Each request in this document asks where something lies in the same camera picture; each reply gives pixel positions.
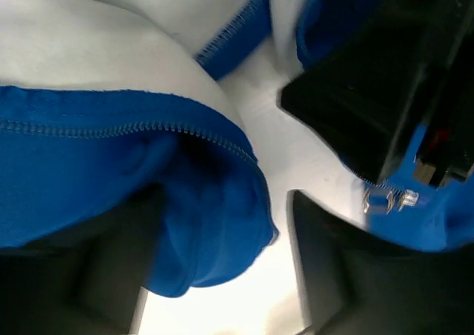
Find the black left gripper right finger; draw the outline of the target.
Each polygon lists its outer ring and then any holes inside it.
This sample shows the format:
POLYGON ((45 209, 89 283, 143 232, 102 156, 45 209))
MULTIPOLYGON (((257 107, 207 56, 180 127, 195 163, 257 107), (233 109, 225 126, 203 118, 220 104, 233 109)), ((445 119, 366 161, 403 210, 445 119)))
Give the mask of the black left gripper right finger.
POLYGON ((473 247, 413 251, 287 195, 304 319, 312 334, 471 334, 473 247))

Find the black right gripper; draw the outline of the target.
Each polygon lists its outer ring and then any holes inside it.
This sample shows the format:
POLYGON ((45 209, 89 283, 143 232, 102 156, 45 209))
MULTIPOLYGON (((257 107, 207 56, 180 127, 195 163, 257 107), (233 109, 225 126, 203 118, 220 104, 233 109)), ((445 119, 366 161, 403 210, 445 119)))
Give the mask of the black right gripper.
POLYGON ((296 43, 281 107, 359 178, 472 176, 473 0, 308 0, 296 43))

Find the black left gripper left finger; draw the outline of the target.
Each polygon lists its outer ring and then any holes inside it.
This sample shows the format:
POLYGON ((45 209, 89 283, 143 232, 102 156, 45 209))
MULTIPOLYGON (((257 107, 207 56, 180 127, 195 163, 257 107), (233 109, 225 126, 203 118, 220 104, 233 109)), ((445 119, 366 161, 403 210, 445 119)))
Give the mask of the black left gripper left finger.
POLYGON ((2 334, 130 334, 164 204, 160 185, 20 248, 1 249, 2 334))

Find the blue jacket white lining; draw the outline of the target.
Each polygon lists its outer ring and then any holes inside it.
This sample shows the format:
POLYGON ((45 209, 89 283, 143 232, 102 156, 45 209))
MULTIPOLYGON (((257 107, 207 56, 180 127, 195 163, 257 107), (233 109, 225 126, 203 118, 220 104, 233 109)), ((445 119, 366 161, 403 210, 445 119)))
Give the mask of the blue jacket white lining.
MULTIPOLYGON (((147 287, 178 297, 245 272, 277 237, 267 181, 219 82, 268 39, 304 68, 308 0, 1 0, 1 246, 20 248, 164 189, 147 287)), ((417 251, 473 241, 473 175, 364 180, 368 230, 417 251)))

